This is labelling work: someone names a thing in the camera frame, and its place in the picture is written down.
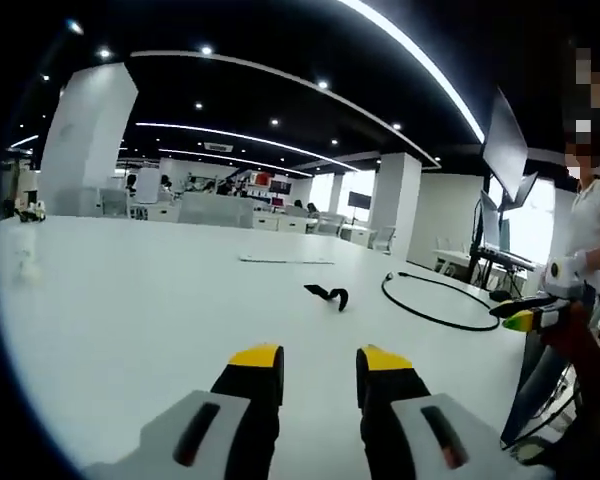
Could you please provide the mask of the person's right hand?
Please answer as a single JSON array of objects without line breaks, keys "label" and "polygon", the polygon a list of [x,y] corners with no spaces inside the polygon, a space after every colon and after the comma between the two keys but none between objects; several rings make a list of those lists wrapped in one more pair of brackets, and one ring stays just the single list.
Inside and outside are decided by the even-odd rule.
[{"label": "person's right hand", "polygon": [[595,276],[595,266],[592,264],[589,259],[590,253],[581,250],[574,254],[572,257],[572,268],[574,274],[583,282],[586,282],[590,285],[593,284],[592,278]]}]

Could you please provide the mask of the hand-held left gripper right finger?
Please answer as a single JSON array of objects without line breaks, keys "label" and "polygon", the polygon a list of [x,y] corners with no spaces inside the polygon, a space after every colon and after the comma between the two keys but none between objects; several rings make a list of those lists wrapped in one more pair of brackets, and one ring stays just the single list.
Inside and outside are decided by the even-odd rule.
[{"label": "hand-held left gripper right finger", "polygon": [[447,394],[432,394],[412,363],[375,345],[356,353],[360,434],[373,479],[553,479],[496,444],[496,432]]}]

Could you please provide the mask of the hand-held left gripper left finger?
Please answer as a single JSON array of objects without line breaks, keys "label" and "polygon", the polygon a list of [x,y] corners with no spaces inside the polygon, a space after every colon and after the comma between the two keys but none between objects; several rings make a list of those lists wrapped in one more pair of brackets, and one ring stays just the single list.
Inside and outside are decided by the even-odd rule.
[{"label": "hand-held left gripper left finger", "polygon": [[194,390],[147,423],[139,446],[86,479],[267,479],[280,432],[284,348],[239,351],[210,390]]}]

